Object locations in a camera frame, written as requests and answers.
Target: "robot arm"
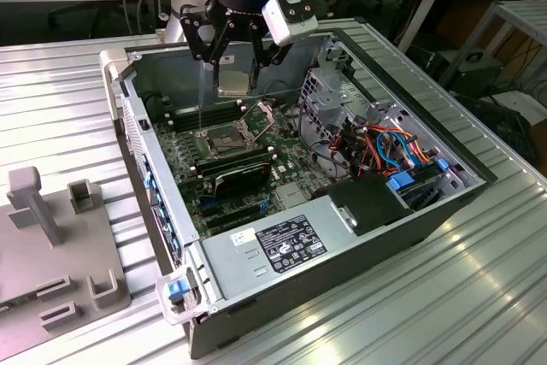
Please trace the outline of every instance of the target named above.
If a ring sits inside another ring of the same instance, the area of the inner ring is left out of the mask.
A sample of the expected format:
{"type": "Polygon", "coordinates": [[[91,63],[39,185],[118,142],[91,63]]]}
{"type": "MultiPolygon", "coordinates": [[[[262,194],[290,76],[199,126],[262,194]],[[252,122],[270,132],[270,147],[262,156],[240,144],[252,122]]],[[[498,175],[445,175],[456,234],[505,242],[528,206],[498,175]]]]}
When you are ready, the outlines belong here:
{"type": "Polygon", "coordinates": [[[291,45],[318,27],[316,15],[326,13],[320,0],[208,0],[205,8],[180,11],[180,23],[196,60],[210,63],[218,80],[218,64],[232,41],[251,42],[255,59],[250,74],[251,88],[261,68],[281,64],[291,45]],[[213,35],[206,39],[206,27],[213,35]],[[267,33],[273,42],[264,47],[267,33]]]}

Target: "metal shelf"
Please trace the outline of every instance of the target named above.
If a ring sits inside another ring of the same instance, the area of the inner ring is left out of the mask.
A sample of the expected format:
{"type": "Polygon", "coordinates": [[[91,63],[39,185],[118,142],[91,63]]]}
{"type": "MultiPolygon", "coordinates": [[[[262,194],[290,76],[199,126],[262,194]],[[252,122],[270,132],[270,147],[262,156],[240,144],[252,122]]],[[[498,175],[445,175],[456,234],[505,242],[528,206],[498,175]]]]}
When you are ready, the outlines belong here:
{"type": "MultiPolygon", "coordinates": [[[[519,29],[541,45],[547,45],[547,2],[539,0],[530,2],[495,2],[486,10],[485,15],[471,32],[471,35],[458,52],[456,58],[448,66],[446,72],[444,72],[443,77],[439,81],[440,85],[447,86],[450,83],[456,70],[479,42],[482,34],[496,17],[503,19],[505,25],[488,45],[486,48],[487,51],[493,53],[501,44],[503,38],[507,36],[511,27],[519,29]]],[[[547,60],[530,76],[526,82],[525,89],[546,70],[547,60]]]]}
{"type": "MultiPolygon", "coordinates": [[[[196,363],[543,364],[547,181],[372,27],[322,23],[331,26],[345,30],[499,180],[424,242],[196,363]]],[[[45,170],[46,191],[74,176],[97,181],[132,294],[127,309],[6,364],[191,363],[182,327],[169,326],[156,302],[159,270],[97,59],[100,50],[153,43],[149,36],[0,49],[0,198],[12,150],[45,170]]],[[[355,76],[376,98],[385,96],[365,68],[355,76]]]]}

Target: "computer component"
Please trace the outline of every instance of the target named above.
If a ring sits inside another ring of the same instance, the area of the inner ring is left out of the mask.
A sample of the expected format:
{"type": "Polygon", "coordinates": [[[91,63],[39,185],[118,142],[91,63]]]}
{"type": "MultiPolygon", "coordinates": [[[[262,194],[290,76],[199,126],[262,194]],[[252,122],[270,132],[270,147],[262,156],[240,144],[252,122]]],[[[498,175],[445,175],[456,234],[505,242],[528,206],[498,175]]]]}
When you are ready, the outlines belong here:
{"type": "MultiPolygon", "coordinates": [[[[435,53],[426,65],[426,73],[439,81],[457,54],[457,50],[435,53]]],[[[502,70],[503,64],[498,59],[483,50],[475,50],[463,61],[446,90],[475,98],[488,96],[492,83],[502,70]]]]}
{"type": "MultiPolygon", "coordinates": [[[[221,70],[248,69],[250,45],[227,50],[221,70]]],[[[340,30],[296,42],[246,99],[208,88],[201,126],[189,50],[124,53],[109,89],[173,270],[157,296],[193,358],[420,242],[496,179],[340,30]],[[158,120],[150,91],[168,97],[158,120]]]]}

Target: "blue cable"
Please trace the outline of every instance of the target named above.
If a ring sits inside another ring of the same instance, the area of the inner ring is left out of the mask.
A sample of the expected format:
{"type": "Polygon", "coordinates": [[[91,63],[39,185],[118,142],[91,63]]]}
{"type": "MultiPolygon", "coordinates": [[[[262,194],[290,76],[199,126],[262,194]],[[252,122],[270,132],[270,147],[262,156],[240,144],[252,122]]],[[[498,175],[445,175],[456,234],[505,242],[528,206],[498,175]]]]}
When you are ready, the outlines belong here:
{"type": "Polygon", "coordinates": [[[384,161],[389,162],[392,166],[397,167],[398,171],[401,171],[401,166],[399,166],[396,162],[394,162],[393,160],[390,160],[389,158],[387,158],[385,156],[384,151],[382,150],[382,147],[381,147],[381,143],[379,141],[380,137],[382,137],[382,134],[384,134],[384,132],[381,132],[378,135],[378,138],[376,139],[376,148],[378,149],[379,156],[382,157],[382,159],[384,159],[384,161]]]}
{"type": "Polygon", "coordinates": [[[409,150],[409,147],[407,146],[407,144],[404,142],[404,140],[401,138],[401,136],[399,136],[396,132],[392,132],[392,131],[387,131],[387,132],[381,132],[379,135],[378,135],[378,138],[376,139],[376,147],[378,148],[378,153],[380,155],[380,157],[382,157],[386,162],[389,162],[390,164],[394,165],[395,167],[397,167],[397,170],[398,171],[401,171],[401,166],[399,166],[396,162],[394,162],[393,160],[390,160],[389,158],[387,158],[384,154],[384,151],[381,149],[381,143],[380,143],[380,139],[382,137],[382,134],[390,134],[391,136],[394,136],[397,140],[399,140],[399,142],[401,143],[401,145],[403,146],[404,148],[404,151],[407,153],[407,156],[412,160],[412,162],[416,165],[418,164],[421,164],[421,160],[414,154],[412,154],[409,150]]]}

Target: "motherboard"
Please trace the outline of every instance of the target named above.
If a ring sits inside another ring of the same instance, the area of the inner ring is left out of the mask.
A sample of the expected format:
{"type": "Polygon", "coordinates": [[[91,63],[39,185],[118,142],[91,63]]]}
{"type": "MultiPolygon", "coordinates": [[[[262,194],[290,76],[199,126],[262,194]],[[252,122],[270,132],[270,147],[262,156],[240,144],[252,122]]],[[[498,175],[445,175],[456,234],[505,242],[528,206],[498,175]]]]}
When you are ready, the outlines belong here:
{"type": "Polygon", "coordinates": [[[294,109],[257,104],[261,107],[250,107],[243,118],[201,129],[177,129],[173,121],[155,125],[180,194],[205,238],[305,203],[332,183],[314,152],[303,146],[294,109]],[[208,173],[199,173],[199,165],[208,173]]]}

